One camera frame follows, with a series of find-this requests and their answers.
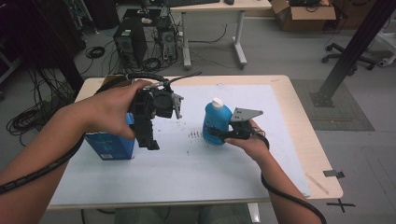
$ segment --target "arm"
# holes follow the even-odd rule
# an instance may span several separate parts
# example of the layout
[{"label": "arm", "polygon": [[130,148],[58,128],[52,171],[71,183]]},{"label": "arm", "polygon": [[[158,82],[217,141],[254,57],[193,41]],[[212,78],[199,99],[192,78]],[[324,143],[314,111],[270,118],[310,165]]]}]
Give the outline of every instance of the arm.
[{"label": "arm", "polygon": [[[150,83],[136,81],[68,105],[50,119],[35,140],[0,173],[7,183],[61,158],[88,130],[134,138],[125,114],[138,89]],[[66,164],[26,185],[0,194],[0,220],[4,223],[38,223],[64,173]]]},{"label": "arm", "polygon": [[[250,122],[253,127],[260,130],[253,120]],[[270,186],[306,201],[304,195],[290,181],[262,140],[252,136],[248,140],[229,138],[226,142],[244,149],[260,166],[262,175]],[[320,219],[305,207],[277,196],[271,191],[270,198],[279,223],[320,223]]]}]

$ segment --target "office chair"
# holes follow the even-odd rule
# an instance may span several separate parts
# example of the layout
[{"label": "office chair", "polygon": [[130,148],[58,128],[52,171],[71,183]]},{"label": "office chair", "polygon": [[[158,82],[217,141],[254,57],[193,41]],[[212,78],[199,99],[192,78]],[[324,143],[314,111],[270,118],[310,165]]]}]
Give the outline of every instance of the office chair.
[{"label": "office chair", "polygon": [[[326,51],[331,51],[332,49],[337,49],[338,51],[340,51],[340,53],[335,53],[335,54],[328,54],[325,57],[322,58],[322,62],[323,63],[327,63],[329,61],[330,58],[340,58],[342,52],[344,52],[344,48],[335,44],[335,43],[331,43],[330,45],[326,46]],[[375,67],[375,65],[377,64],[377,61],[374,59],[369,59],[363,56],[360,56],[358,61],[364,62],[364,63],[368,63],[369,65],[366,67],[367,70],[373,70],[373,68]],[[350,76],[352,76],[356,70],[358,70],[358,66],[356,64],[353,64],[352,69],[350,71]]]}]

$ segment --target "electronic equipment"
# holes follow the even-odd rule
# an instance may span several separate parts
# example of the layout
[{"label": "electronic equipment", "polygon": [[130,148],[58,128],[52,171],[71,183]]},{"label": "electronic equipment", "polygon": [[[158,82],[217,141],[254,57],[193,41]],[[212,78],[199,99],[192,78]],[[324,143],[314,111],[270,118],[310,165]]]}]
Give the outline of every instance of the electronic equipment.
[{"label": "electronic equipment", "polygon": [[163,54],[163,60],[166,62],[172,62],[177,58],[177,43],[176,43],[176,31],[174,28],[170,28],[168,31],[161,33],[161,50]]},{"label": "electronic equipment", "polygon": [[163,4],[163,0],[148,0],[152,6],[161,6]]},{"label": "electronic equipment", "polygon": [[164,62],[172,62],[177,58],[177,34],[169,16],[160,17],[156,21],[158,42]]},{"label": "electronic equipment", "polygon": [[141,19],[124,18],[113,38],[122,66],[140,68],[148,48]]},{"label": "electronic equipment", "polygon": [[166,7],[185,7],[219,2],[220,0],[164,0]]},{"label": "electronic equipment", "polygon": [[117,14],[113,0],[84,0],[84,3],[96,28],[107,30],[120,24],[119,14]]},{"label": "electronic equipment", "polygon": [[234,2],[235,0],[224,0],[224,3],[230,6],[232,6]]},{"label": "electronic equipment", "polygon": [[316,7],[320,0],[289,0],[291,7]]}]

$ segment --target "blue box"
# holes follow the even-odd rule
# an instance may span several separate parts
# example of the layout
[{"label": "blue box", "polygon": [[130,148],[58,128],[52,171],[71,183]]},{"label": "blue box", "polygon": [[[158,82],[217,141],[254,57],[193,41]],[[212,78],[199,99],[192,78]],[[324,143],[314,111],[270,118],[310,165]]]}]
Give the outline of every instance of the blue box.
[{"label": "blue box", "polygon": [[[126,114],[128,125],[134,123],[134,116]],[[86,133],[85,140],[103,161],[130,160],[134,150],[134,139],[128,140],[111,133]]]}]

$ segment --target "hand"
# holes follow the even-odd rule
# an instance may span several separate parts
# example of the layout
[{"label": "hand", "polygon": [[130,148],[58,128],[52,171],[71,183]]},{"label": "hand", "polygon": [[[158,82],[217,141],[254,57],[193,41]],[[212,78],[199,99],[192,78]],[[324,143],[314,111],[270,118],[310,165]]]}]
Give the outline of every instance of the hand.
[{"label": "hand", "polygon": [[[259,133],[262,132],[262,129],[259,127],[259,125],[257,125],[256,122],[254,122],[254,120],[251,119],[250,124],[253,128],[259,131]],[[227,138],[225,139],[225,142],[236,147],[241,147],[245,150],[249,157],[257,163],[259,163],[259,161],[265,160],[265,156],[269,152],[265,143],[255,135],[250,136],[250,138],[247,140]]]},{"label": "hand", "polygon": [[100,92],[90,98],[68,106],[74,113],[83,113],[82,122],[86,132],[106,132],[134,138],[134,132],[125,122],[125,114],[137,90],[150,85],[146,80],[137,80],[130,86]]}]

